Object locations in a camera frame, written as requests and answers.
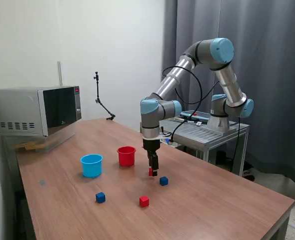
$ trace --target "wooden table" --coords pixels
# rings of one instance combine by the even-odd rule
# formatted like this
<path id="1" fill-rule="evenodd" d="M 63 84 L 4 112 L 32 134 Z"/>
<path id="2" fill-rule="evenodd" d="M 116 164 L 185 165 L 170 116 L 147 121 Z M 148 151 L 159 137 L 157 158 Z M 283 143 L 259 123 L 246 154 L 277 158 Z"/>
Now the wooden table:
<path id="1" fill-rule="evenodd" d="M 126 145 L 136 148 L 135 166 L 120 168 L 117 148 Z M 80 163 L 91 153 L 104 157 L 94 179 Z M 37 240 L 284 239 L 293 199 L 166 144 L 157 154 L 159 176 L 149 177 L 140 133 L 105 119 L 78 122 L 50 153 L 18 153 Z M 106 202 L 95 202 L 99 192 Z"/>

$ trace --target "black cable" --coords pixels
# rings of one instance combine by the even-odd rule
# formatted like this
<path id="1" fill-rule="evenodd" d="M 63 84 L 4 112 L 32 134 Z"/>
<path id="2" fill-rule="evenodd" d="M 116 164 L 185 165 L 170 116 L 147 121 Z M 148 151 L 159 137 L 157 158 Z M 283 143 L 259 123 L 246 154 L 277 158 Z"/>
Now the black cable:
<path id="1" fill-rule="evenodd" d="M 213 86 L 212 86 L 211 89 L 208 91 L 208 93 L 202 98 L 202 101 L 203 101 L 204 99 L 207 98 L 207 96 L 212 92 L 212 90 L 214 89 L 214 87 L 215 87 L 218 83 L 219 83 L 219 81 L 217 81 L 216 83 L 213 84 Z M 178 96 L 178 98 L 181 99 L 181 101 L 182 101 L 183 103 L 185 103 L 185 104 L 190 104 L 190 105 L 192 105 L 192 104 L 197 104 L 197 103 L 199 103 L 199 101 L 196 101 L 196 102 L 187 102 L 187 101 L 184 101 L 184 100 L 181 98 L 181 96 L 179 95 L 177 89 L 175 89 L 175 92 L 176 92 L 176 95 Z"/>
<path id="2" fill-rule="evenodd" d="M 200 107 L 201 105 L 201 102 L 202 102 L 202 98 L 203 98 L 203 91 L 202 91 L 202 86 L 201 86 L 201 82 L 200 80 L 198 79 L 197 76 L 195 76 L 195 74 L 193 72 L 191 72 L 190 70 L 186 69 L 185 67 L 182 67 L 182 66 L 169 66 L 167 68 L 165 68 L 163 71 L 162 71 L 162 75 L 164 74 L 164 72 L 168 69 L 172 69 L 172 68 L 179 68 L 179 69 L 184 69 L 185 71 L 189 72 L 191 75 L 193 75 L 193 77 L 195 77 L 195 79 L 197 80 L 197 83 L 198 83 L 198 86 L 199 86 L 199 90 L 200 90 L 200 100 L 198 102 L 198 105 L 197 107 L 195 108 L 194 112 L 187 118 L 185 119 L 183 122 L 181 122 L 179 125 L 176 126 L 176 128 L 174 128 L 172 134 L 171 134 L 171 139 L 170 139 L 170 142 L 174 142 L 173 141 L 173 136 L 174 136 L 174 133 L 176 132 L 176 130 L 182 126 L 182 124 L 186 123 L 188 120 L 191 120 L 192 119 L 192 116 L 193 114 L 196 113 L 196 111 L 198 110 L 198 108 Z"/>
<path id="3" fill-rule="evenodd" d="M 241 120 L 240 120 L 240 117 L 238 117 L 238 131 L 237 131 L 236 145 L 235 145 L 235 149 L 234 149 L 233 158 L 231 159 L 231 160 L 232 160 L 232 161 L 231 161 L 232 164 L 231 164 L 231 167 L 230 167 L 230 169 L 229 169 L 230 172 L 232 172 L 232 170 L 233 170 L 234 159 L 235 159 L 235 157 L 236 157 L 237 148 L 238 148 L 238 144 L 239 144 L 240 125 L 241 125 Z"/>

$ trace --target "metal grate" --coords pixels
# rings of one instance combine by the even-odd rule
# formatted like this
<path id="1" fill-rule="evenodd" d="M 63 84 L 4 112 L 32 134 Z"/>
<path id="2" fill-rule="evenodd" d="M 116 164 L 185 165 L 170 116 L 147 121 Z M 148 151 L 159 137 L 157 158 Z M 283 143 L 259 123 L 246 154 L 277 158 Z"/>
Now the metal grate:
<path id="1" fill-rule="evenodd" d="M 10 129 L 10 130 L 13 130 L 13 122 L 8 122 L 7 123 L 7 128 Z"/>
<path id="2" fill-rule="evenodd" d="M 15 130 L 20 130 L 21 129 L 21 126 L 20 126 L 20 123 L 19 122 L 15 122 Z"/>
<path id="3" fill-rule="evenodd" d="M 8 130 L 29 130 L 35 129 L 34 122 L 0 122 L 1 128 L 7 128 Z"/>
<path id="4" fill-rule="evenodd" d="M 28 130 L 28 124 L 26 122 L 22 122 L 22 129 Z"/>

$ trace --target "table leg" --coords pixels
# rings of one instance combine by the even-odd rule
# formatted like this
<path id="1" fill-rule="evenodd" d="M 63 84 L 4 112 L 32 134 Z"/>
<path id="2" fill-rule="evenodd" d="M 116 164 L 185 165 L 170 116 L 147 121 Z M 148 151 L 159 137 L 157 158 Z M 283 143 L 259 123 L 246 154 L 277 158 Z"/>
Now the table leg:
<path id="1" fill-rule="evenodd" d="M 209 162 L 209 155 L 210 151 L 207 149 L 206 151 L 203 152 L 203 161 L 206 161 L 207 163 Z"/>
<path id="2" fill-rule="evenodd" d="M 248 143 L 248 133 L 239 136 L 238 144 L 236 148 L 235 159 L 232 167 L 232 172 L 236 175 L 243 175 L 244 161 L 246 157 Z"/>
<path id="3" fill-rule="evenodd" d="M 289 217 L 282 223 L 279 229 L 274 233 L 270 240 L 285 240 L 289 224 Z"/>
<path id="4" fill-rule="evenodd" d="M 202 159 L 202 155 L 203 155 L 203 152 L 201 150 L 196 150 L 195 151 L 195 156 L 198 158 L 198 159 Z"/>

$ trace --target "gray curtain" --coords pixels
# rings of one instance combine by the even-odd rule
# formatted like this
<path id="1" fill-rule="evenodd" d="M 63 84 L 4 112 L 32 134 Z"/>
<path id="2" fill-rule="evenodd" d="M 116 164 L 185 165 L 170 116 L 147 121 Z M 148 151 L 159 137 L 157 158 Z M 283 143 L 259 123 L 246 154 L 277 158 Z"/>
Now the gray curtain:
<path id="1" fill-rule="evenodd" d="M 237 81 L 254 100 L 252 115 L 242 120 L 251 125 L 246 161 L 295 182 L 295 0 L 169 0 L 167 6 L 164 45 L 175 48 L 165 49 L 164 56 L 173 49 L 176 56 L 168 54 L 164 67 L 174 65 L 194 42 L 229 38 Z M 213 73 L 205 65 L 193 71 L 206 93 Z M 187 78 L 180 91 L 184 99 L 197 101 L 198 85 Z M 219 86 L 214 90 L 221 92 Z M 210 107 L 211 96 L 199 110 L 208 112 Z"/>

